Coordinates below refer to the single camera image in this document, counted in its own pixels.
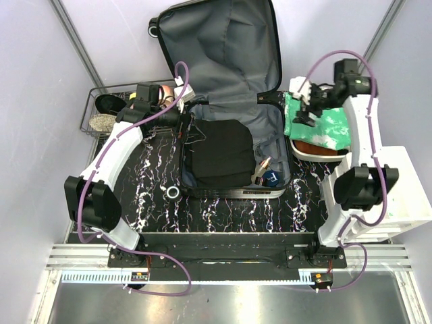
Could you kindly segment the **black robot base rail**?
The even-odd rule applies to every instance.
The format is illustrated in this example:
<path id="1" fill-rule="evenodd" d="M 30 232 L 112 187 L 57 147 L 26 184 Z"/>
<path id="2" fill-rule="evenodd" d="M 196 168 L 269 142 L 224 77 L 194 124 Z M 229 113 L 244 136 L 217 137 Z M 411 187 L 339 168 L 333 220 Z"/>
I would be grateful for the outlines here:
<path id="1" fill-rule="evenodd" d="M 318 243 L 312 233 L 144 233 L 139 250 L 168 254 L 189 265 L 275 265 L 345 269 L 342 248 Z"/>

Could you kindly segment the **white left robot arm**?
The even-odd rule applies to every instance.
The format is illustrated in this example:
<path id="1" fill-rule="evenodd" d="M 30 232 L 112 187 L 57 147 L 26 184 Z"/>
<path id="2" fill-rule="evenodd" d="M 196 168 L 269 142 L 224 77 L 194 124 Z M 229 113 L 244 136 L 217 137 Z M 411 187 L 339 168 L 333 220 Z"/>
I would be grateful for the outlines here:
<path id="1" fill-rule="evenodd" d="M 120 171 L 151 124 L 158 124 L 186 92 L 192 92 L 187 78 L 178 88 L 180 92 L 171 104 L 156 113 L 124 107 L 102 151 L 80 176 L 70 176 L 64 184 L 68 213 L 78 224 L 80 241 L 86 244 L 96 236 L 104 236 L 108 243 L 123 250 L 121 257 L 131 267 L 143 264 L 146 251 L 138 246 L 139 234 L 122 219 L 121 205 L 113 190 Z"/>

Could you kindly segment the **gold perfume spray bottle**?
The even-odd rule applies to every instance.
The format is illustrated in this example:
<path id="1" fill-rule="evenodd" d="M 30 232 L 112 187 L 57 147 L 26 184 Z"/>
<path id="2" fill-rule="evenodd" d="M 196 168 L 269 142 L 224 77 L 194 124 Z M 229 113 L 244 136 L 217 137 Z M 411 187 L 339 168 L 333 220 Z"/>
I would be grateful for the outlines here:
<path id="1" fill-rule="evenodd" d="M 256 177 L 262 177 L 263 174 L 266 172 L 267 168 L 269 167 L 269 165 L 271 164 L 273 158 L 272 157 L 266 157 L 265 159 L 263 159 L 256 168 Z"/>

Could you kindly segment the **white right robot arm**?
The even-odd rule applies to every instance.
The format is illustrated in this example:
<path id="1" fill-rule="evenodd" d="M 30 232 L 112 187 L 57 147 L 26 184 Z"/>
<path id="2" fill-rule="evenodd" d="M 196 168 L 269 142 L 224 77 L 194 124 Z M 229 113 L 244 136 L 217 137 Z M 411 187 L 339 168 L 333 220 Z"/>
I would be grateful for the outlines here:
<path id="1" fill-rule="evenodd" d="M 313 267 L 328 263 L 328 248 L 344 248 L 354 243 L 350 230 L 378 226 L 387 212 L 387 194 L 399 179 L 395 167 L 380 163 L 381 135 L 377 119 L 377 84 L 372 76 L 362 76 L 357 59 L 334 64 L 334 84 L 327 90 L 307 77 L 292 78 L 289 94 L 300 101 L 294 123 L 316 125 L 324 110 L 342 108 L 349 125 L 350 152 L 321 184 L 327 220 L 318 229 L 319 244 L 306 251 Z"/>

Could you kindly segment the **space astronaut kids suitcase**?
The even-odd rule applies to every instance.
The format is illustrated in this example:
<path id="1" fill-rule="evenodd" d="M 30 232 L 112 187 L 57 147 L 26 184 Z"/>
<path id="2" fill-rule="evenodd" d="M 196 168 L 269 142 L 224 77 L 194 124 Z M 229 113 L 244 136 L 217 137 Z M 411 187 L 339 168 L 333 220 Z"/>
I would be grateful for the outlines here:
<path id="1" fill-rule="evenodd" d="M 195 97 L 183 113 L 195 120 L 235 119 L 252 134 L 256 167 L 252 184 L 241 188 L 199 188 L 186 169 L 181 142 L 180 189 L 196 198 L 272 199 L 290 182 L 290 152 L 284 137 L 284 109 L 269 97 L 281 84 L 281 55 L 273 4 L 270 1 L 187 1 L 150 20 L 148 33 L 159 40 L 168 66 L 188 67 Z M 268 170 L 279 173 L 274 187 L 257 186 L 257 165 L 273 160 Z"/>

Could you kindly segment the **green tie-dye cloth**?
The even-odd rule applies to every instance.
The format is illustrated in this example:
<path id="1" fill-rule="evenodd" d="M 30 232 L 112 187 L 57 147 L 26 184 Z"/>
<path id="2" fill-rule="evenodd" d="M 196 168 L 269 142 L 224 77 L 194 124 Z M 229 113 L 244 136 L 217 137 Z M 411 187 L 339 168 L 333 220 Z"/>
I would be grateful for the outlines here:
<path id="1" fill-rule="evenodd" d="M 350 128 L 342 108 L 324 110 L 320 118 L 315 119 L 315 127 L 294 123 L 300 110 L 300 101 L 284 93 L 285 128 L 284 134 L 292 139 L 320 146 L 334 151 L 346 149 L 351 145 Z"/>

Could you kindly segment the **brown towel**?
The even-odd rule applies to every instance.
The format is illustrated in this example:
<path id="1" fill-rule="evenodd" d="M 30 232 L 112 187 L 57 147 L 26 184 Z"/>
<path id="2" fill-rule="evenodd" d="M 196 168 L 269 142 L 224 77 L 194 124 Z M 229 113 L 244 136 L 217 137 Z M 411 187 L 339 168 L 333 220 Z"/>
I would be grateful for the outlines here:
<path id="1" fill-rule="evenodd" d="M 307 142 L 295 140 L 294 146 L 302 153 L 309 155 L 320 155 L 320 156 L 337 156 L 338 151 L 316 146 Z"/>

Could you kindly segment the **small dark cosmetic bottle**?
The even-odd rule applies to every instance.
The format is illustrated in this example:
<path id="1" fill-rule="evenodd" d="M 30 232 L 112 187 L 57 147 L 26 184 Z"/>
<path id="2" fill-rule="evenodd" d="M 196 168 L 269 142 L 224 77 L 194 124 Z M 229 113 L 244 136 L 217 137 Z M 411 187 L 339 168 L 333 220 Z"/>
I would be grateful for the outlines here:
<path id="1" fill-rule="evenodd" d="M 254 183 L 257 186 L 264 186 L 265 185 L 265 178 L 264 177 L 256 177 Z"/>

